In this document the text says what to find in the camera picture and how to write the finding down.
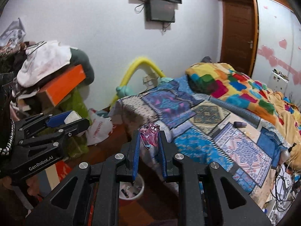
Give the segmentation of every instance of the person's hand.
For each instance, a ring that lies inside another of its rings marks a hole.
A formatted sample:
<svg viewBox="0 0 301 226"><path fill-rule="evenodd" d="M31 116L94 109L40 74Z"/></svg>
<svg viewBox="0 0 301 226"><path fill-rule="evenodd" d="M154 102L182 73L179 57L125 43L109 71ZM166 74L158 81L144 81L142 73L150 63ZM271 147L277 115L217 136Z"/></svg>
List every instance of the person's hand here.
<svg viewBox="0 0 301 226"><path fill-rule="evenodd" d="M2 179L2 184L5 188L12 189L11 178L9 176L6 176ZM27 193L29 195L37 196L39 194L39 180L37 175L27 179L26 184L29 186L27 189Z"/></svg>

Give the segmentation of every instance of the metal bolt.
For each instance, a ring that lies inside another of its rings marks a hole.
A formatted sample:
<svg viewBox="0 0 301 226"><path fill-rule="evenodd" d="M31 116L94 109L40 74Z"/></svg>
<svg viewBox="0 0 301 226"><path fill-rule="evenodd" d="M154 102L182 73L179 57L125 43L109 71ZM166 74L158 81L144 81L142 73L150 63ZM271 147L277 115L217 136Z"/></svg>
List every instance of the metal bolt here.
<svg viewBox="0 0 301 226"><path fill-rule="evenodd" d="M86 169L88 167L88 163L87 162L82 162L81 164L79 164L79 168L80 169Z"/></svg>
<svg viewBox="0 0 301 226"><path fill-rule="evenodd" d="M184 159L184 155L181 153L175 154L175 158L178 160L183 160Z"/></svg>
<svg viewBox="0 0 301 226"><path fill-rule="evenodd" d="M218 169L219 168L219 164L214 161L214 162L210 163L210 167L212 167L213 169Z"/></svg>
<svg viewBox="0 0 301 226"><path fill-rule="evenodd" d="M124 154L118 153L115 155L115 159L117 159L117 160L121 160L123 158L124 158Z"/></svg>

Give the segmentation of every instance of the brown door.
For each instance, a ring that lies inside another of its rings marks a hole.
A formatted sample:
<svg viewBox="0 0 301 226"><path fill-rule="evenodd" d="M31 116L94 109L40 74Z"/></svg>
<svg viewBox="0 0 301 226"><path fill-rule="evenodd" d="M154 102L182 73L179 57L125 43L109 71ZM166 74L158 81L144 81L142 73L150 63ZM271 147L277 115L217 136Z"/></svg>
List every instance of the brown door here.
<svg viewBox="0 0 301 226"><path fill-rule="evenodd" d="M254 47L253 0L223 0L223 40L220 62L249 74Z"/></svg>

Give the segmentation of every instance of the pink toy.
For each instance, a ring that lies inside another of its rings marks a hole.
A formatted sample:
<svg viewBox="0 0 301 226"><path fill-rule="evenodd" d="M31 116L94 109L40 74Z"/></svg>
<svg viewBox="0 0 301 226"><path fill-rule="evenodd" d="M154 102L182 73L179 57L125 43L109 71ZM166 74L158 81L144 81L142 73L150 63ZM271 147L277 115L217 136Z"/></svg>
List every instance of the pink toy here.
<svg viewBox="0 0 301 226"><path fill-rule="evenodd" d="M158 147L158 133L160 131L160 125L155 125L154 122L145 124L139 129L140 138L146 149L150 149L151 145Z"/></svg>

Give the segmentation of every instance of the small plush charm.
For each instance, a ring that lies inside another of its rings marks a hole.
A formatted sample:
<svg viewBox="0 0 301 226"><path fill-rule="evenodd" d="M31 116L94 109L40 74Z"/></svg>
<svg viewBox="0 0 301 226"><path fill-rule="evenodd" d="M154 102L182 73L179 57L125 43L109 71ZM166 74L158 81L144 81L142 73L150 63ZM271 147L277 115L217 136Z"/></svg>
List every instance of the small plush charm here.
<svg viewBox="0 0 301 226"><path fill-rule="evenodd" d="M150 122L139 129L141 141L146 149L150 149L151 145L158 147L159 131L160 125L155 125L154 122Z"/></svg>

